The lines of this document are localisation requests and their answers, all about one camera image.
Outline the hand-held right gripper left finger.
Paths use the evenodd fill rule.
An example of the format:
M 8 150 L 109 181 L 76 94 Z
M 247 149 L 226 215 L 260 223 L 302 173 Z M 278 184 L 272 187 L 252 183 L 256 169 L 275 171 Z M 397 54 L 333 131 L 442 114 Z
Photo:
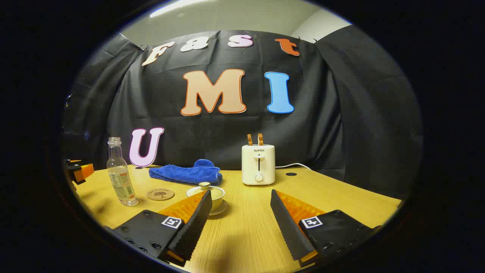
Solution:
M 159 212 L 144 210 L 113 229 L 113 235 L 133 248 L 183 267 L 201 237 L 213 206 L 205 190 Z

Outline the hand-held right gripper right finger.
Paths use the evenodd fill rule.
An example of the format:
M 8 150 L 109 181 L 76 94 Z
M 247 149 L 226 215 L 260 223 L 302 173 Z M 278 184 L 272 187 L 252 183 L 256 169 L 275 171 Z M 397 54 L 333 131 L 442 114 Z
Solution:
M 270 206 L 292 258 L 302 267 L 334 261 L 382 228 L 362 224 L 341 210 L 324 212 L 278 190 L 272 190 Z

